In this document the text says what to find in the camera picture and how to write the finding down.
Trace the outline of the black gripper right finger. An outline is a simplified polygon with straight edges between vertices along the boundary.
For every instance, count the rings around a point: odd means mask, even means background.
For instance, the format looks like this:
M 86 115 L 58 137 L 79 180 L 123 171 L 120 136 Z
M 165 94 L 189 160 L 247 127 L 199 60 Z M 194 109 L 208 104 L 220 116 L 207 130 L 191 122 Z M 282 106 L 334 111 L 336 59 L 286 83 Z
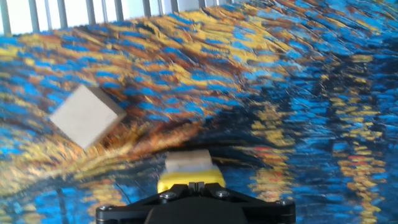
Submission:
M 196 195 L 204 200 L 199 209 L 210 223 L 296 223 L 293 200 L 266 202 L 220 184 L 196 183 Z

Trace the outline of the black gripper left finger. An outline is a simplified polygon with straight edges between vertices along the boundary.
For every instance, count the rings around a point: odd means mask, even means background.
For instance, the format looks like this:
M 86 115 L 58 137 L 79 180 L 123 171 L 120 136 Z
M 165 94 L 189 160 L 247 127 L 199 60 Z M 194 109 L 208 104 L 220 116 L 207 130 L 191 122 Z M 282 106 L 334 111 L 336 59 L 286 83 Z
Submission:
M 194 182 L 190 182 L 188 185 L 175 184 L 171 189 L 126 206 L 99 206 L 96 209 L 96 224 L 117 224 L 126 221 L 145 220 L 155 206 L 192 196 L 196 190 L 197 183 Z

